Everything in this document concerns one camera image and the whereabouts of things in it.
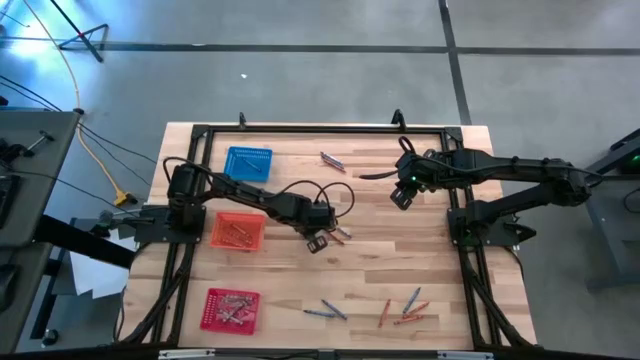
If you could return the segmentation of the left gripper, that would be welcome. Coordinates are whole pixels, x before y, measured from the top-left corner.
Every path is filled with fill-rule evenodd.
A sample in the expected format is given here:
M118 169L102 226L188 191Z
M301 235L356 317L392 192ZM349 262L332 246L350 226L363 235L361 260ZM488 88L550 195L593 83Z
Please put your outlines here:
M335 209L325 200L312 201L303 195L284 193L279 202L281 208L278 222L292 227L303 236L313 236L321 230L331 231L337 225ZM319 235L318 242L309 241L307 248L315 254L319 251L319 246L324 249L328 244L327 236Z

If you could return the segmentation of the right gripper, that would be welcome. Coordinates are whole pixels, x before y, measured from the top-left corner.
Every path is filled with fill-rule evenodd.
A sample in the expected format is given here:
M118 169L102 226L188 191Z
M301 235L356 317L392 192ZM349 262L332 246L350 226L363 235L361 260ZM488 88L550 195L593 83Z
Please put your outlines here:
M405 152L398 159L395 167L398 175L397 188L391 193L390 198L397 200L399 209L405 211L413 202L414 196L405 192L435 192L437 190L435 185L436 170L432 163L424 157Z

